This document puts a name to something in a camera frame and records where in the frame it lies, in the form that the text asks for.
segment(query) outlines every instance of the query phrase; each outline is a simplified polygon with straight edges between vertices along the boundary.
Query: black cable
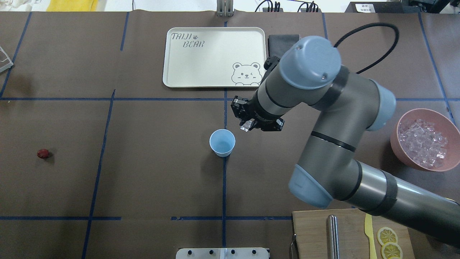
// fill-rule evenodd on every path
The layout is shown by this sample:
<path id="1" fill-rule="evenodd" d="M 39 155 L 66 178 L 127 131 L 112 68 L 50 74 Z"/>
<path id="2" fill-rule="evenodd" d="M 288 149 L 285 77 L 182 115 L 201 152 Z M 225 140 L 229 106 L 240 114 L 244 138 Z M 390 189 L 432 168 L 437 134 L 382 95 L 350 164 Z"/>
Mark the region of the black cable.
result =
<path id="1" fill-rule="evenodd" d="M 312 12 L 312 9 L 314 6 L 315 6 L 315 1 L 312 1 L 310 4 L 310 8 L 308 9 L 308 12 Z"/>
<path id="2" fill-rule="evenodd" d="M 299 6 L 299 8 L 297 9 L 297 12 L 300 11 L 300 9 L 302 8 L 303 5 L 307 5 L 307 11 L 308 11 L 308 3 L 307 3 L 307 2 L 303 2 L 303 3 Z"/>
<path id="3" fill-rule="evenodd" d="M 377 65 L 380 61 L 382 61 L 383 59 L 385 59 L 388 55 L 390 55 L 390 53 L 393 51 L 393 49 L 395 49 L 396 47 L 396 44 L 398 43 L 398 40 L 399 40 L 399 30 L 398 30 L 398 27 L 396 27 L 395 25 L 393 24 L 389 24 L 389 23 L 372 23 L 372 24 L 366 24 L 366 25 L 363 25 L 361 27 L 358 27 L 350 32 L 348 32 L 347 34 L 343 35 L 343 37 L 341 37 L 334 45 L 334 47 L 338 47 L 340 43 L 342 43 L 342 41 L 344 41 L 344 39 L 346 39 L 347 37 L 351 36 L 352 34 L 355 34 L 357 33 L 358 31 L 361 31 L 361 30 L 364 30 L 364 29 L 367 29 L 367 28 L 370 28 L 370 27 L 389 27 L 389 28 L 392 28 L 394 31 L 395 31 L 395 41 L 393 42 L 393 45 L 391 46 L 391 48 L 380 58 L 378 59 L 377 61 L 375 61 L 374 63 L 368 65 L 367 67 L 361 69 L 360 71 L 356 72 L 357 74 L 360 74 L 366 70 L 368 70 L 369 68 Z"/>
<path id="4" fill-rule="evenodd" d="M 280 6 L 281 6 L 281 3 L 275 1 L 275 9 L 272 12 L 279 12 L 280 11 Z"/>
<path id="5" fill-rule="evenodd" d="M 271 0 L 263 0 L 262 2 L 260 2 L 260 4 L 256 7 L 256 10 L 254 12 L 257 12 L 259 7 L 265 2 L 268 2 L 268 11 L 270 12 L 270 8 L 273 8 L 273 2 Z"/>

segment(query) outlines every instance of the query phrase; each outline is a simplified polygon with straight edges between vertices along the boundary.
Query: light blue joint cap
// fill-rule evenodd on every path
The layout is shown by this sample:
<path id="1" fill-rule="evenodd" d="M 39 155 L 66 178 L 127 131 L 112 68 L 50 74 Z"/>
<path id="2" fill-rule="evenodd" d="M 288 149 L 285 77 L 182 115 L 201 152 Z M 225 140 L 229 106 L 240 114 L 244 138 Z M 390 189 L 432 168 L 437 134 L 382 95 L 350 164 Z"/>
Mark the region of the light blue joint cap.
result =
<path id="1" fill-rule="evenodd" d="M 329 85 L 339 73 L 342 60 L 337 48 L 320 36 L 300 39 L 282 56 L 279 67 L 290 85 L 313 90 Z"/>
<path id="2" fill-rule="evenodd" d="M 327 208 L 332 201 L 324 187 L 297 164 L 289 181 L 289 190 L 301 201 L 321 209 Z"/>
<path id="3" fill-rule="evenodd" d="M 367 128 L 367 131 L 375 131 L 379 130 L 383 126 L 385 126 L 386 122 L 393 117 L 396 109 L 396 98 L 395 95 L 385 87 L 379 85 L 376 81 L 372 80 L 377 85 L 377 89 L 379 90 L 380 96 L 380 105 L 379 105 L 379 113 L 375 118 L 372 125 Z"/>

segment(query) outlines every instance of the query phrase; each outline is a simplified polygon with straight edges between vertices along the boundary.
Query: red strawberry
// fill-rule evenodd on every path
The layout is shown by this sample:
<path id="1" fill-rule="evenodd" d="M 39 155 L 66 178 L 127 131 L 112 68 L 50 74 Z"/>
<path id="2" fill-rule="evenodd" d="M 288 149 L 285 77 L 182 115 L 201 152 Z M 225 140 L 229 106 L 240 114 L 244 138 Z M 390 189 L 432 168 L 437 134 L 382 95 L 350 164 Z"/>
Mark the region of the red strawberry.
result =
<path id="1" fill-rule="evenodd" d="M 49 158 L 50 157 L 50 152 L 48 151 L 48 149 L 40 149 L 37 152 L 37 157 L 39 157 L 41 159 Z"/>

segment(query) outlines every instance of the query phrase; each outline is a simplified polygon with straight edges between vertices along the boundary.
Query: lemon slice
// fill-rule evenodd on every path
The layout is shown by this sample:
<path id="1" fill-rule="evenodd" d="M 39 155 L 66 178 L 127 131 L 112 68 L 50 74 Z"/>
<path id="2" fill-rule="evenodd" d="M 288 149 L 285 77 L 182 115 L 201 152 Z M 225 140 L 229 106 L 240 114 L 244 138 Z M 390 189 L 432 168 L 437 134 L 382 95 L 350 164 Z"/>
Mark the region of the lemon slice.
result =
<path id="1" fill-rule="evenodd" d="M 390 259 L 391 257 L 403 259 L 403 250 L 398 244 L 393 242 L 384 244 L 380 252 L 382 253 L 383 259 Z"/>
<path id="2" fill-rule="evenodd" d="M 377 231 L 377 240 L 383 246 L 388 242 L 398 243 L 398 236 L 391 228 L 384 227 Z"/>

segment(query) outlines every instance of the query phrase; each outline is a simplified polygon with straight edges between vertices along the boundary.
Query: light blue paper cup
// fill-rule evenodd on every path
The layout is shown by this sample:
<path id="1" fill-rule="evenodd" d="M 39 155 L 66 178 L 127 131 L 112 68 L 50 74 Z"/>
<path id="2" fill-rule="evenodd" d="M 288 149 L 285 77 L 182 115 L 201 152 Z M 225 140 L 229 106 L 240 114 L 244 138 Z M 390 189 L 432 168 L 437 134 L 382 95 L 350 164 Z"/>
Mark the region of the light blue paper cup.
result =
<path id="1" fill-rule="evenodd" d="M 218 129 L 211 134 L 209 145 L 211 149 L 220 157 L 230 155 L 235 147 L 235 136 L 229 130 Z"/>

